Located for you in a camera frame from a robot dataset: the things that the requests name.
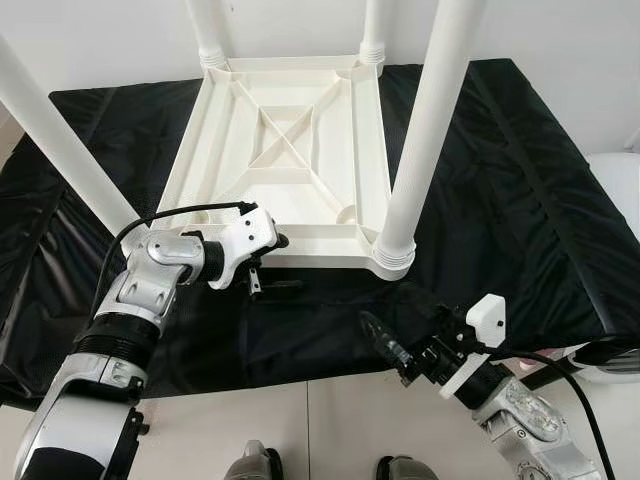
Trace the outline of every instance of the white floor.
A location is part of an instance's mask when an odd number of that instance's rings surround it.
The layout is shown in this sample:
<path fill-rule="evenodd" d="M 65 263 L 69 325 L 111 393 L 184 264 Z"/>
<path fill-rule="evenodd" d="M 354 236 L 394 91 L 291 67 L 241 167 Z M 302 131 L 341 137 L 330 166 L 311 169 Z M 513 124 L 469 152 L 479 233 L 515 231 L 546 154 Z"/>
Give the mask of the white floor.
<path fill-rule="evenodd" d="M 640 385 L 583 385 L 617 478 L 638 478 Z M 565 415 L 578 446 L 596 459 L 584 413 L 569 387 L 557 382 L 542 393 Z M 252 438 L 281 452 L 290 480 L 369 480 L 376 461 L 388 454 L 419 458 L 442 480 L 513 478 L 456 401 L 442 400 L 426 380 L 405 389 L 393 371 L 150 400 L 141 409 L 152 427 L 140 441 L 130 476 L 135 480 L 221 480 Z M 0 480 L 11 478 L 29 418 L 0 408 Z"/>

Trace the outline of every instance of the black fabric cover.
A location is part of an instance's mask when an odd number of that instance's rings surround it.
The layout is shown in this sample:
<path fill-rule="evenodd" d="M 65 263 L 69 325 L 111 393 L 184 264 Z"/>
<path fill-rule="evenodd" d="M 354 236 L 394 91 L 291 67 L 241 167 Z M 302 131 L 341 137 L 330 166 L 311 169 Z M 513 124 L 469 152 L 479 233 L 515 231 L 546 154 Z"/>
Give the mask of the black fabric cover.
<path fill-rule="evenodd" d="M 380 96 L 392 179 L 420 66 L 387 66 Z M 53 95 L 140 214 L 154 211 L 200 81 Z M 23 139 L 0 175 L 0 383 L 40 396 L 84 322 L 110 235 Z M 640 245 L 588 165 L 510 60 L 472 62 L 404 279 L 445 303 L 507 299 L 507 346 L 640 339 Z M 182 288 L 147 395 L 270 385 L 384 367 L 357 312 L 401 340 L 433 331 L 402 282 L 367 271 L 263 270 L 302 280 L 292 298 Z"/>

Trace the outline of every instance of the black cloth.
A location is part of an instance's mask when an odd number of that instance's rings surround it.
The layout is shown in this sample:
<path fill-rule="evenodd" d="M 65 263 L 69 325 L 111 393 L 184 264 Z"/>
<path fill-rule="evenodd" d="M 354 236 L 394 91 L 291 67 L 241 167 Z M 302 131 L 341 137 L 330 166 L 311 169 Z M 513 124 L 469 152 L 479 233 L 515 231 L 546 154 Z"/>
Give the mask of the black cloth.
<path fill-rule="evenodd" d="M 380 98 L 392 180 L 421 67 L 387 66 Z M 140 214 L 154 211 L 199 80 L 60 92 L 54 103 Z M 84 322 L 111 237 L 25 138 L 0 175 L 0 384 L 45 391 Z M 450 306 L 507 300 L 506 346 L 640 339 L 640 245 L 570 138 L 510 60 L 472 62 L 404 281 Z M 368 271 L 265 269 L 291 298 L 181 288 L 147 395 L 208 392 L 372 371 L 357 312 L 406 343 L 434 325 L 402 282 Z"/>
<path fill-rule="evenodd" d="M 21 480 L 100 480 L 104 467 L 95 459 L 62 448 L 38 448 Z"/>

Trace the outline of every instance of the black wire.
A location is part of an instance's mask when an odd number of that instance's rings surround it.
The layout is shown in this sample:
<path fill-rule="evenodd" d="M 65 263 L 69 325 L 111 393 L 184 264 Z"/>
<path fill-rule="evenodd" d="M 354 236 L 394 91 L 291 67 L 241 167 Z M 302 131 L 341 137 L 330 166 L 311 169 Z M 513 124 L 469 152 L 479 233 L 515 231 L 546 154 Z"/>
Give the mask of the black wire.
<path fill-rule="evenodd" d="M 564 379 L 569 382 L 569 385 L 573 388 L 574 392 L 580 399 L 580 403 L 584 408 L 585 413 L 587 414 L 587 420 L 589 420 L 589 426 L 591 427 L 591 431 L 593 432 L 593 438 L 596 441 L 596 446 L 598 447 L 598 453 L 600 454 L 600 458 L 602 459 L 602 465 L 604 467 L 604 471 L 607 475 L 608 480 L 615 480 L 615 475 L 613 474 L 613 468 L 611 467 L 611 461 L 609 460 L 609 454 L 607 453 L 607 448 L 604 445 L 604 440 L 602 439 L 602 434 L 600 433 L 600 427 L 598 426 L 598 420 L 596 419 L 595 414 L 593 413 L 593 409 L 591 408 L 591 404 L 589 403 L 589 399 L 585 395 L 584 391 L 578 384 L 575 378 L 571 375 L 571 373 L 565 369 L 562 365 L 560 365 L 555 360 L 545 357 L 544 355 L 540 355 L 538 353 L 532 352 L 520 352 L 517 350 L 502 350 L 498 348 L 489 348 L 489 347 L 481 347 L 479 353 L 488 353 L 491 355 L 500 355 L 500 356 L 509 356 L 509 357 L 519 357 L 519 358 L 527 358 L 530 360 L 535 360 L 540 363 L 544 363 L 549 367 L 556 370 L 560 373 Z"/>
<path fill-rule="evenodd" d="M 254 208 L 254 204 L 246 203 L 246 202 L 230 202 L 230 203 L 208 203 L 201 205 L 189 205 L 188 207 L 179 207 L 172 208 L 170 210 L 163 210 L 162 212 L 156 212 L 153 215 L 149 215 L 147 217 L 139 218 L 138 220 L 134 220 L 129 225 L 124 227 L 118 235 L 115 236 L 111 245 L 109 245 L 109 249 L 102 261 L 102 267 L 100 268 L 100 276 L 98 277 L 98 285 L 96 286 L 96 293 L 93 296 L 93 302 L 91 302 L 91 310 L 89 312 L 89 318 L 87 319 L 86 326 L 90 325 L 93 321 L 93 317 L 96 315 L 98 310 L 98 306 L 102 301 L 105 283 L 107 281 L 107 276 L 109 272 L 109 264 L 111 263 L 111 259 L 113 255 L 117 251 L 120 242 L 127 236 L 134 228 L 139 227 L 142 224 L 149 223 L 152 220 L 157 220 L 159 218 L 171 217 L 173 215 L 180 215 L 181 213 L 190 213 L 190 212 L 199 212 L 203 210 L 222 210 L 226 208 L 238 208 L 240 209 L 240 214 L 244 214 L 251 209 Z"/>

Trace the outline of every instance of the white wall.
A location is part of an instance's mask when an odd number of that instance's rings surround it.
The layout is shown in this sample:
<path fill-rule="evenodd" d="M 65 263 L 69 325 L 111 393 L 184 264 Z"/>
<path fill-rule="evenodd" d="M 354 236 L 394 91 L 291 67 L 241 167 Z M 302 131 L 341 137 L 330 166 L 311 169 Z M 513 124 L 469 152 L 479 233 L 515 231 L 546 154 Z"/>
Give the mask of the white wall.
<path fill-rule="evenodd" d="M 212 0 L 232 56 L 354 53 L 364 0 Z M 388 63 L 421 63 L 435 0 L 395 0 Z M 183 0 L 3 0 L 0 31 L 46 90 L 200 75 Z M 640 2 L 490 0 L 476 58 L 512 57 L 585 153 L 640 126 Z"/>
<path fill-rule="evenodd" d="M 640 155 L 597 154 L 587 157 L 591 172 L 640 241 Z"/>

